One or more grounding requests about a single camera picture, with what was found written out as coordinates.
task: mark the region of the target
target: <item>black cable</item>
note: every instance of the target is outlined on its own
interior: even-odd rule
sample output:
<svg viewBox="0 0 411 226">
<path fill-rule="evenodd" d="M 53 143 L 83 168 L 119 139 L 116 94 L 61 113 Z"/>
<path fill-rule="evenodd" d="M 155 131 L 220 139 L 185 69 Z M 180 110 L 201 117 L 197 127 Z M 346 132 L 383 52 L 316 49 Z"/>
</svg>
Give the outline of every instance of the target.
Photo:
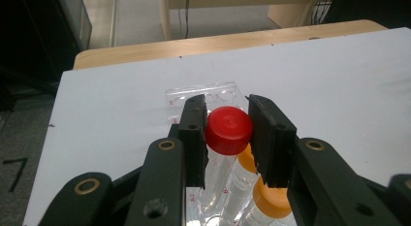
<svg viewBox="0 0 411 226">
<path fill-rule="evenodd" d="M 188 8 L 190 7 L 190 0 L 185 0 L 185 39 L 188 37 Z"/>
</svg>

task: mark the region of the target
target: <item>clear plastic tube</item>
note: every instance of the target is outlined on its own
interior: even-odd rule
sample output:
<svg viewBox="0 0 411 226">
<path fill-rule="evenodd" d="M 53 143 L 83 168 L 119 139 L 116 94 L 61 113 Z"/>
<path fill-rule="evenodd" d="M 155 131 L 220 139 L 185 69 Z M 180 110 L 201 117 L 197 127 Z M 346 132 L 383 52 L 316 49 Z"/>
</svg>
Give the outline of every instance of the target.
<svg viewBox="0 0 411 226">
<path fill-rule="evenodd" d="M 225 156 L 208 148 L 208 164 L 205 168 L 205 190 L 200 196 L 204 216 L 211 215 L 220 200 L 236 157 Z"/>
<path fill-rule="evenodd" d="M 203 217 L 215 213 L 232 166 L 237 155 L 247 147 L 252 129 L 251 119 L 238 108 L 221 107 L 208 116 L 205 130 L 208 164 L 205 167 L 205 190 L 200 196 Z"/>
<path fill-rule="evenodd" d="M 223 205 L 222 217 L 234 222 L 244 204 L 246 204 L 258 176 L 251 154 L 251 147 L 249 146 L 238 156 L 238 160 L 230 173 L 226 184 L 228 196 Z"/>
</svg>

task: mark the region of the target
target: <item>white table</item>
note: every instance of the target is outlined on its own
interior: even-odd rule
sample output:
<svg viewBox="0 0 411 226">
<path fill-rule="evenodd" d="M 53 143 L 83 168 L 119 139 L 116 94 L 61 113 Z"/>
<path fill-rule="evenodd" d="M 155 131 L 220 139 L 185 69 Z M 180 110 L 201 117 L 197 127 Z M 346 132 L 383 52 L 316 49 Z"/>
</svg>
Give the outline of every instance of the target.
<svg viewBox="0 0 411 226">
<path fill-rule="evenodd" d="M 410 57 L 411 31 L 395 29 L 66 72 L 24 225 L 37 225 L 69 179 L 139 167 L 167 136 L 165 91 L 213 82 L 270 98 L 301 138 L 329 142 L 386 185 L 411 171 Z"/>
</svg>

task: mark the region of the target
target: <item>plastic bottle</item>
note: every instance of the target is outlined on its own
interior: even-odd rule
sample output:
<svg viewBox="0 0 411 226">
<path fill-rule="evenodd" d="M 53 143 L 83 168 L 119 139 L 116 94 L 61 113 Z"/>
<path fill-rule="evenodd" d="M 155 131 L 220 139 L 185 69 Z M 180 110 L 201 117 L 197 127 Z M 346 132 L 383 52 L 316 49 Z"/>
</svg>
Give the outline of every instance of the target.
<svg viewBox="0 0 411 226">
<path fill-rule="evenodd" d="M 259 178 L 253 189 L 253 198 L 238 222 L 239 226 L 286 226 L 291 213 L 287 188 L 268 188 Z"/>
<path fill-rule="evenodd" d="M 208 164 L 205 168 L 205 190 L 200 204 L 203 217 L 215 211 L 237 155 L 245 150 L 253 126 L 250 117 L 234 107 L 221 107 L 208 116 L 205 141 Z"/>
<path fill-rule="evenodd" d="M 258 179 L 259 175 L 254 164 L 254 156 L 251 146 L 237 156 L 233 165 L 226 187 L 228 196 L 223 205 L 221 216 L 230 222 L 234 222 L 238 213 L 242 210 Z"/>
</svg>

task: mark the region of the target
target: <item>plastic container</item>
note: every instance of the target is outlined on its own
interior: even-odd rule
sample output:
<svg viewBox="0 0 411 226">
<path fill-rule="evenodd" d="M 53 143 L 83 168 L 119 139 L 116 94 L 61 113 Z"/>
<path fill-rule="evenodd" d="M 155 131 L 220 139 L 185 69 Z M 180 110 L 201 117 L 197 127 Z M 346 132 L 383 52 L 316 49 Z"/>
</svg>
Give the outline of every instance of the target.
<svg viewBox="0 0 411 226">
<path fill-rule="evenodd" d="M 237 156 L 233 165 L 226 187 L 227 198 L 223 204 L 221 216 L 229 222 L 234 222 L 241 212 L 244 204 L 249 199 L 251 191 L 259 175 L 254 164 L 251 146 Z"/>
<path fill-rule="evenodd" d="M 248 110 L 247 101 L 233 81 L 173 88 L 166 91 L 168 123 L 178 123 L 185 101 L 199 94 L 205 95 L 207 113 L 224 106 L 236 107 L 245 112 Z M 201 226 L 206 224 L 206 220 L 201 216 L 199 201 L 201 192 L 200 187 L 186 188 L 186 225 Z"/>
<path fill-rule="evenodd" d="M 205 168 L 205 190 L 200 196 L 204 217 L 214 213 L 233 163 L 247 147 L 252 130 L 250 117 L 238 108 L 221 107 L 209 115 L 205 130 L 208 164 Z"/>
<path fill-rule="evenodd" d="M 290 213 L 287 188 L 268 188 L 259 178 L 253 189 L 253 198 L 242 213 L 238 225 L 287 226 L 285 219 Z"/>
<path fill-rule="evenodd" d="M 185 100 L 204 94 L 207 112 L 232 106 L 243 111 L 248 110 L 248 104 L 235 82 L 213 83 L 191 87 L 174 88 L 166 91 L 167 119 L 170 124 L 178 123 L 184 108 Z"/>
</svg>

